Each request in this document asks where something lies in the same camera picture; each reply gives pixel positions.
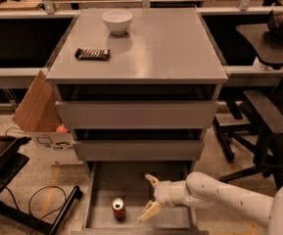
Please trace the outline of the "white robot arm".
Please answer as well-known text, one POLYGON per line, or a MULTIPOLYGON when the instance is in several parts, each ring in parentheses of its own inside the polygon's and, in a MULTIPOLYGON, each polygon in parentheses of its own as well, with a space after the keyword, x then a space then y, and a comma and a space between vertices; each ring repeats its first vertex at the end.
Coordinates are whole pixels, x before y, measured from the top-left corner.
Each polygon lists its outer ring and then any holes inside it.
POLYGON ((162 208, 183 205, 209 208, 214 200, 235 208, 267 228, 267 235, 283 235, 283 186, 274 197, 220 182, 202 172, 191 172, 185 180, 160 181, 145 175, 154 188, 155 201, 149 201, 138 219, 146 221, 162 208))

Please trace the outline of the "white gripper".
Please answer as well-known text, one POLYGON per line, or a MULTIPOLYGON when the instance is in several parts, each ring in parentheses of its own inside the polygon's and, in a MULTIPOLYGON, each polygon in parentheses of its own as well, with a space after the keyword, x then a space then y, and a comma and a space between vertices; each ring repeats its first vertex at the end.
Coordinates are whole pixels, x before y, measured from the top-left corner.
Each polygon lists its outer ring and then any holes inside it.
POLYGON ((138 217, 139 221, 144 222, 152 218, 161 211, 162 207, 171 208, 176 205, 189 207, 193 203, 193 196, 188 190, 185 180, 160 182, 157 177, 151 174, 146 174, 145 178, 155 188, 154 197, 156 201, 149 201, 146 204, 138 217))

